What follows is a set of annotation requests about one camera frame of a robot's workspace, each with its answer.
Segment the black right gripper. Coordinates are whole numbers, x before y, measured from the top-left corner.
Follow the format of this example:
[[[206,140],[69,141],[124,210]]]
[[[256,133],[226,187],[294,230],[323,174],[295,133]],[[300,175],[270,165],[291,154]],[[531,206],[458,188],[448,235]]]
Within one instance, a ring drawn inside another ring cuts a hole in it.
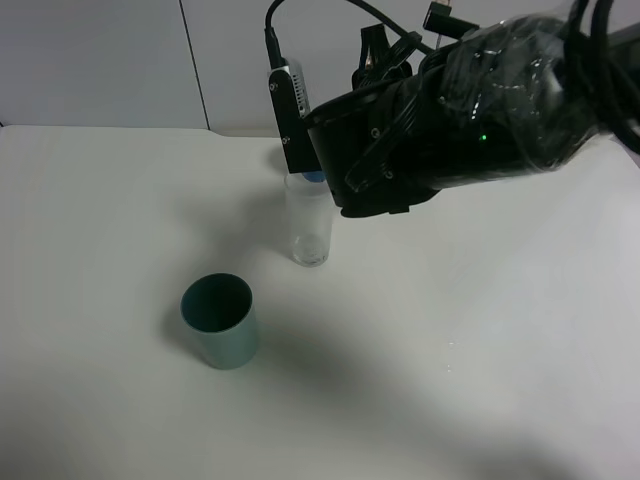
[[[345,218],[406,213],[449,182],[439,74],[356,89],[304,120]]]

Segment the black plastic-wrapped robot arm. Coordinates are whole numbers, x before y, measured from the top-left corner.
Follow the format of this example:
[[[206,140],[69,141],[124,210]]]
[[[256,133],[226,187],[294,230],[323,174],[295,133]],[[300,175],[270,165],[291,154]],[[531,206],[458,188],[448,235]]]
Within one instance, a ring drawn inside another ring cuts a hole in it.
[[[403,213],[439,191],[555,171],[600,134],[639,148],[639,81],[608,1],[465,34],[408,78],[368,82],[305,120],[343,216]]]

